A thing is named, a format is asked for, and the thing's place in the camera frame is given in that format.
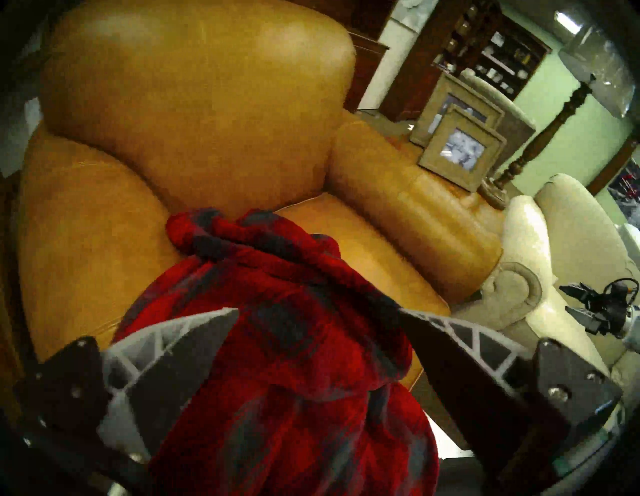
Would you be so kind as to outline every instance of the picture frame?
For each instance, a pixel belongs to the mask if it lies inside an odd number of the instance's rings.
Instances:
[[[416,121],[410,141],[426,148],[447,110],[456,105],[466,110],[489,129],[500,125],[504,110],[450,74],[443,72]]]
[[[506,143],[495,130],[452,105],[418,165],[475,193]]]

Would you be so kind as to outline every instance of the dark wooden furniture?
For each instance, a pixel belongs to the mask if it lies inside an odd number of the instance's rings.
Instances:
[[[380,112],[392,121],[415,119],[443,70],[473,66],[502,21],[495,0],[440,1],[409,52]]]
[[[355,112],[388,47],[378,43],[396,0],[289,0],[323,13],[349,30],[356,67],[344,108]]]
[[[389,47],[352,30],[349,30],[349,34],[356,49],[356,67],[351,88],[349,88],[347,97],[344,100],[344,108],[349,112],[355,112],[364,92],[367,91],[371,78],[376,73],[376,69]]]
[[[288,0],[323,13],[346,28],[377,40],[396,0]]]
[[[631,134],[629,134],[629,137],[622,147],[618,150],[618,153],[613,156],[609,163],[605,165],[604,169],[602,169],[595,179],[589,183],[589,186],[587,186],[587,189],[593,196],[606,188],[611,180],[619,174],[625,165],[627,165],[631,155],[636,151],[636,147],[639,143],[640,126],[636,126]]]
[[[491,39],[473,65],[476,75],[514,100],[535,74],[551,48],[521,25],[502,16],[502,45]]]

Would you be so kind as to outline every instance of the tan leather armchair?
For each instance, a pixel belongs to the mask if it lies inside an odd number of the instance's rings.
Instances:
[[[442,315],[500,258],[441,183],[342,110],[354,48],[328,17],[278,0],[94,0],[46,49],[18,247],[41,360],[80,335],[109,344],[180,260],[164,224],[184,209],[282,209],[401,305]]]

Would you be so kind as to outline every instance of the green wall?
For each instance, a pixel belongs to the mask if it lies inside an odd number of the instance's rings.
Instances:
[[[536,122],[538,131],[541,131],[562,110],[579,83],[557,55],[562,48],[557,38],[506,4],[502,4],[502,12],[553,49],[515,99],[515,104]],[[631,130],[629,119],[614,118],[589,96],[513,184],[526,195],[535,195],[549,177],[562,172],[587,185],[617,153]]]

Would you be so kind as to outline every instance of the armchair backrest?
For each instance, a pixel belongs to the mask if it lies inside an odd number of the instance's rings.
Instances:
[[[555,287],[584,282],[596,291],[615,279],[640,280],[640,271],[627,255],[614,223],[576,179],[557,174],[540,189],[535,201],[547,222]],[[568,305],[577,300],[561,292]],[[624,353],[623,344],[611,335],[591,336],[607,366]]]
[[[322,190],[355,60],[334,20],[281,0],[89,0],[46,49],[47,128],[129,165],[169,210],[235,217]]]

